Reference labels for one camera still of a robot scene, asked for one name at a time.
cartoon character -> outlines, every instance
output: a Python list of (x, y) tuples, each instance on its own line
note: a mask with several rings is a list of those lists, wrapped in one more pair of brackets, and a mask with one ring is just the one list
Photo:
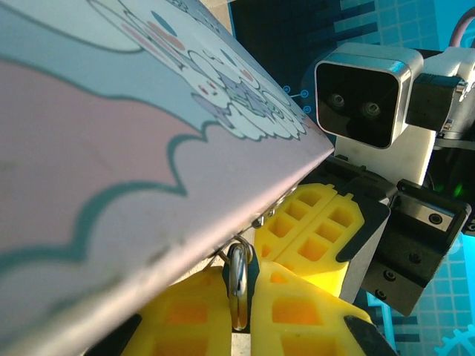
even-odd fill
[[(203, 100), (197, 100), (197, 102), (206, 110), (211, 110), (210, 112), (221, 123), (225, 121), (222, 120), (223, 116), (239, 112), (238, 119), (228, 118), (230, 122), (233, 122), (232, 128), (229, 125), (223, 125), (235, 136), (253, 139), (256, 137), (260, 139), (262, 136), (298, 138), (299, 134), (305, 133), (301, 123), (293, 119), (295, 114), (289, 108), (285, 108), (274, 96), (264, 95), (263, 91), (266, 89), (261, 86), (255, 75), (242, 65), (238, 56), (230, 54), (233, 51), (218, 36), (215, 37), (220, 41), (216, 42), (221, 45), (221, 48), (213, 44), (213, 41), (206, 46), (206, 50), (203, 50), (204, 46), (197, 47), (196, 39), (205, 38), (212, 32), (200, 24), (194, 29), (197, 31), (196, 34), (188, 28), (183, 28), (180, 23), (186, 21), (187, 12), (177, 12), (175, 4), (169, 9), (163, 9), (163, 11), (176, 12), (175, 16), (169, 17), (176, 19), (173, 24), (170, 24), (155, 11), (143, 13), (142, 8), (137, 9), (132, 5), (126, 7), (126, 1), (121, 3), (124, 16), (106, 6), (106, 1), (90, 1), (91, 6), (108, 21), (124, 30), (129, 38), (137, 41), (150, 54), (175, 73), (180, 74), (199, 96), (208, 101), (208, 103)], [(247, 92), (246, 95), (236, 95), (236, 88), (239, 86)], [(224, 93), (228, 94), (227, 102)], [(234, 108), (220, 110), (225, 109), (225, 102), (227, 106), (231, 105)], [(252, 102), (258, 104), (257, 106), (261, 107), (260, 110), (256, 108), (256, 105), (253, 106)]]

metal hook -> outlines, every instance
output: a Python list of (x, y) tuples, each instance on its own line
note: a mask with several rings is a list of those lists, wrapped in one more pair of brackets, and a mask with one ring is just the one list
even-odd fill
[(247, 265), (249, 249), (243, 243), (232, 246), (229, 263), (229, 309), (232, 327), (244, 330), (248, 323), (247, 310)]

green light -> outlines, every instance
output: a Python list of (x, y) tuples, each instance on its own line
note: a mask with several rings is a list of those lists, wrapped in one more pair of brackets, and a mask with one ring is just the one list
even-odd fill
[(453, 191), (453, 197), (457, 198), (462, 193), (463, 185), (458, 184)]

cartoon illustration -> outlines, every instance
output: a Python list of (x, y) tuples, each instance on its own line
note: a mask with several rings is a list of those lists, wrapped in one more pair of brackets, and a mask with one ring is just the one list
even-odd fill
[[(256, 197), (269, 186), (266, 177), (237, 179), (250, 156), (265, 162), (306, 142), (288, 170), (269, 165), (266, 174), (285, 182), (331, 150), (255, 61), (223, 40), (230, 35), (202, 5), (48, 6), (55, 11), (43, 1), (0, 0), (8, 28), (0, 75), (9, 83), (0, 87), (0, 294), (10, 296), (0, 318), (11, 320), (0, 326), (0, 349), (151, 268), (176, 239), (187, 260), (208, 253), (206, 228), (225, 237), (239, 222), (196, 214), (203, 202), (231, 220), (262, 208), (233, 194)], [(183, 269), (179, 262), (170, 257), (167, 266)], [(55, 327), (60, 337), (63, 325)]]

